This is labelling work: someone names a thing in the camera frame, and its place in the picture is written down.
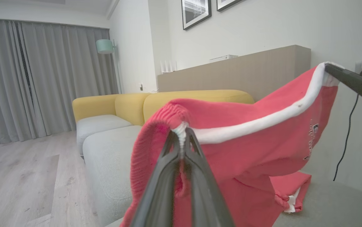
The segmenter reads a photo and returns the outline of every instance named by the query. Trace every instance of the yellow cushion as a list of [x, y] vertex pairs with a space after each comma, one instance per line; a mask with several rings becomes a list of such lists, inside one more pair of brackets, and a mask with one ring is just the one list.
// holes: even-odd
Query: yellow cushion
[[73, 100], [73, 112], [76, 122], [83, 118], [99, 115], [115, 115], [115, 98], [118, 95], [89, 96]]
[[143, 106], [145, 122], [156, 112], [172, 99], [199, 99], [209, 102], [238, 102], [254, 103], [250, 94], [240, 90], [191, 90], [191, 91], [174, 91], [159, 92], [146, 97]]
[[133, 125], [143, 125], [143, 103], [150, 93], [122, 94], [115, 99], [116, 116]]

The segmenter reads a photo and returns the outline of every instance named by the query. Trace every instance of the folded red fabric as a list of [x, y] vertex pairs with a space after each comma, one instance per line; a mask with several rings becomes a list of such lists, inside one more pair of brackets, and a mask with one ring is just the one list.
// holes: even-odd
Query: folded red fabric
[[311, 175], [295, 172], [285, 176], [269, 178], [275, 190], [275, 201], [283, 207], [285, 212], [299, 212], [303, 210], [303, 200], [311, 182]]
[[[169, 130], [183, 145], [189, 126], [235, 225], [271, 227], [283, 207], [275, 201], [269, 177], [300, 170], [327, 125], [338, 80], [324, 69], [325, 64], [319, 64], [253, 105], [175, 99], [159, 109], [133, 147], [133, 201], [121, 226], [130, 225]], [[189, 189], [181, 171], [175, 186], [174, 227], [191, 226]]]

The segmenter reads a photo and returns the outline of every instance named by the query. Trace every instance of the curtain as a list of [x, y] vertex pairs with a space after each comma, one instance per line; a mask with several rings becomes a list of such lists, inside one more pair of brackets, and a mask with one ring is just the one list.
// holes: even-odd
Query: curtain
[[108, 29], [22, 22], [22, 33], [47, 135], [75, 130], [73, 99], [118, 93], [112, 55], [95, 44]]
[[0, 20], [0, 143], [37, 137], [15, 22]]
[[0, 20], [0, 143], [75, 130], [71, 102], [118, 93], [108, 29]]

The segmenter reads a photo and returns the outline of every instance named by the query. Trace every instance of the black and white photograph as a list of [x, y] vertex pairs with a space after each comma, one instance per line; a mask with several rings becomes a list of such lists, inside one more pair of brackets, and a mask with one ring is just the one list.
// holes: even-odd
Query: black and white photograph
[[217, 0], [217, 11], [222, 11], [242, 0]]
[[211, 17], [210, 0], [181, 0], [184, 30]]

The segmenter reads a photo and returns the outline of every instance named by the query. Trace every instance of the wooden floor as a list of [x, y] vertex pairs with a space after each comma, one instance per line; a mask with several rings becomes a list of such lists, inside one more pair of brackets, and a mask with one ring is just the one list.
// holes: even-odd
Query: wooden floor
[[0, 145], [0, 226], [99, 226], [75, 132]]

